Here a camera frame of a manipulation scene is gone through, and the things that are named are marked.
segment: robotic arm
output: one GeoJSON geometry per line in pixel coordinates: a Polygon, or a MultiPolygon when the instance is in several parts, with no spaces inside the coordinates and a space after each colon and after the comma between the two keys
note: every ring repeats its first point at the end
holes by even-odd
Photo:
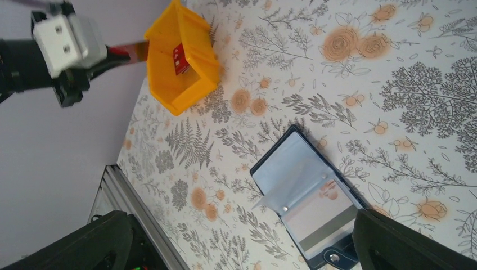
{"type": "Polygon", "coordinates": [[[148,42],[106,46],[96,23],[69,2],[16,1],[44,12],[31,13],[33,39],[0,39],[0,103],[15,92],[53,87],[60,106],[72,106],[102,73],[147,60],[148,42]]]}

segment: white wall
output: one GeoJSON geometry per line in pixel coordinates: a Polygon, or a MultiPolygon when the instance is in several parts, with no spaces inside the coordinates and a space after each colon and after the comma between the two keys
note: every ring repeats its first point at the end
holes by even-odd
{"type": "MultiPolygon", "coordinates": [[[[73,0],[107,44],[141,40],[168,0],[73,0]]],[[[30,9],[0,0],[0,38],[29,38],[30,9]]],[[[0,105],[0,267],[86,224],[106,164],[116,162],[145,64],[92,82],[61,109],[52,89],[0,105]]]]}

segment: floral wallpaper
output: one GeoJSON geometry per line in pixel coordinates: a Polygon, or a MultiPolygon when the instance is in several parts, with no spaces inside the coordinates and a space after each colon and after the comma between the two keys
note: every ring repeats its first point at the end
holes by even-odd
{"type": "Polygon", "coordinates": [[[252,209],[249,169],[294,123],[371,208],[477,259],[475,1],[183,3],[222,81],[173,116],[145,80],[118,164],[191,269],[308,269],[252,209]]]}

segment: card holder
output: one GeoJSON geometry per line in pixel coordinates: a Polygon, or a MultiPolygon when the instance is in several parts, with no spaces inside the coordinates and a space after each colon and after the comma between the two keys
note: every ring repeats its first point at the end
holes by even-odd
{"type": "Polygon", "coordinates": [[[351,233],[357,209],[365,204],[298,126],[250,174],[264,195],[256,206],[278,214],[311,269],[326,263],[351,269],[358,262],[351,233]]]}

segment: yellow bin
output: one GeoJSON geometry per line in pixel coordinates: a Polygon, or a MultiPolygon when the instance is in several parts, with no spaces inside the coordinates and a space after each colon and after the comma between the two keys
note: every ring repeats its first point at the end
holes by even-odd
{"type": "Polygon", "coordinates": [[[212,50],[210,25],[172,0],[149,28],[147,72],[151,94],[172,114],[179,115],[217,88],[220,64],[212,50]],[[189,70],[176,76],[173,50],[184,47],[189,70]]]}

